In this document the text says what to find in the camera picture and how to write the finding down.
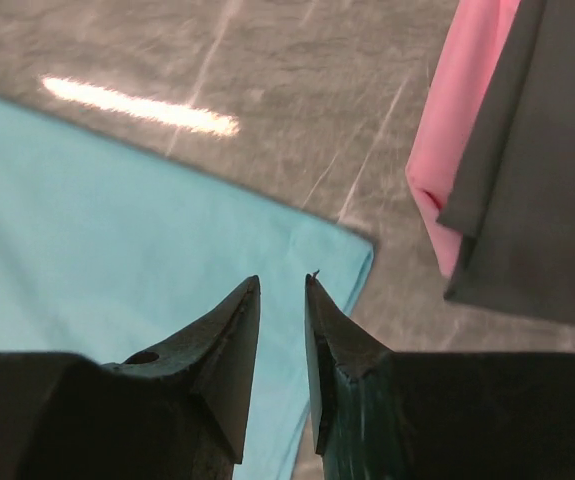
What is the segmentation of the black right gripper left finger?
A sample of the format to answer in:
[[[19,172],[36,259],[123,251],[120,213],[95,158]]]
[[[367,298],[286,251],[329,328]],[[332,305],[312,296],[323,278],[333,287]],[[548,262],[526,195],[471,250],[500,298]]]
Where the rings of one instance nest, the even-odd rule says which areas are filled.
[[[243,458],[260,325],[251,276],[126,361],[0,352],[0,479],[228,479]]]

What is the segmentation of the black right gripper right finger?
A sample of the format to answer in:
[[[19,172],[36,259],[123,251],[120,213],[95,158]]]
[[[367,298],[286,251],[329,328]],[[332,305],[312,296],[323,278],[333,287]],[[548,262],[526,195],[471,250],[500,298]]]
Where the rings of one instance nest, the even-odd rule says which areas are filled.
[[[396,352],[305,280],[328,479],[575,479],[575,354]]]

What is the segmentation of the mint green polo shirt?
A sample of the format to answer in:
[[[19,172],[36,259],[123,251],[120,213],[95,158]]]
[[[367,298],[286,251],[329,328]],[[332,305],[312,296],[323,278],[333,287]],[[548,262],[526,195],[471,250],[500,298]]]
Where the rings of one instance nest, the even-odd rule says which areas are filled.
[[[261,282],[238,479],[288,479],[309,411],[304,279],[350,313],[370,242],[0,99],[0,350],[122,361]]]

